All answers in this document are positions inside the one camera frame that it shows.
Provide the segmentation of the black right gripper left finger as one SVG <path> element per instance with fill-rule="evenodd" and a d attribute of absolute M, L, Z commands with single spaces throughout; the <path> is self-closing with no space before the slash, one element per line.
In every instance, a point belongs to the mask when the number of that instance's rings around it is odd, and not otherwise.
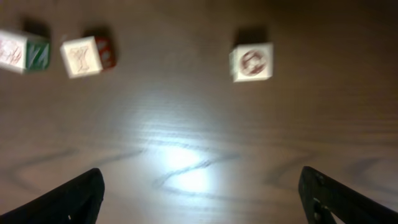
<path fill-rule="evenodd" d="M 1 224 L 94 224 L 104 198 L 104 179 L 93 168 L 35 200 L 1 215 Z"/>

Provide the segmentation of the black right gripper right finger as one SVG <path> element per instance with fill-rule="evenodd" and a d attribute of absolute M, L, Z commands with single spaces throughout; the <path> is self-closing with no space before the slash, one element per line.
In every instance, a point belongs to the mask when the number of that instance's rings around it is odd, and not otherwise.
<path fill-rule="evenodd" d="M 298 192 L 309 224 L 397 223 L 397 212 L 365 197 L 316 169 L 303 167 Z"/>

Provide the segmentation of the wooden block hourglass print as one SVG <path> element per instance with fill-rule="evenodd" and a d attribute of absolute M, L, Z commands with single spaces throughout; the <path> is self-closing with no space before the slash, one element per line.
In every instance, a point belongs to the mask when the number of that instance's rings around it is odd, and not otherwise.
<path fill-rule="evenodd" d="M 107 37 L 89 36 L 66 41 L 60 53 L 69 78 L 97 75 L 116 66 L 116 54 Z"/>

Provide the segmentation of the wooden block soccer ball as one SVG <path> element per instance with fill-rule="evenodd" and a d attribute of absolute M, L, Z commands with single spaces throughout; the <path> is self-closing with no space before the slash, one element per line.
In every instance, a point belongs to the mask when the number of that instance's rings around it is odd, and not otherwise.
<path fill-rule="evenodd" d="M 241 44 L 229 54 L 229 67 L 234 82 L 267 80 L 273 75 L 274 45 Z"/>

